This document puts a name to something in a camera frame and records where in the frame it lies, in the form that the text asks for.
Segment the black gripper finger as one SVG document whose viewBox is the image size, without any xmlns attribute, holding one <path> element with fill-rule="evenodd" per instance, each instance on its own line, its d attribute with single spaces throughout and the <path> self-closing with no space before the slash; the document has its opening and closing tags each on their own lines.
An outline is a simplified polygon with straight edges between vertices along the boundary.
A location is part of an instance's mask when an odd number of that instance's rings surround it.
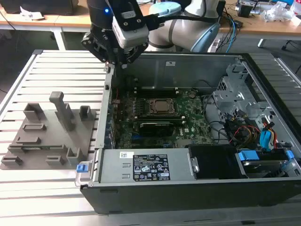
<svg viewBox="0 0 301 226">
<path fill-rule="evenodd" d="M 144 44 L 127 49 L 118 47 L 118 66 L 122 69 L 127 68 L 127 65 L 133 63 L 143 52 Z"/>
<path fill-rule="evenodd" d="M 81 44 L 101 62 L 108 62 L 110 64 L 116 63 L 116 55 L 106 34 L 101 35 L 100 38 L 96 38 L 91 32 L 87 32 Z"/>
</svg>

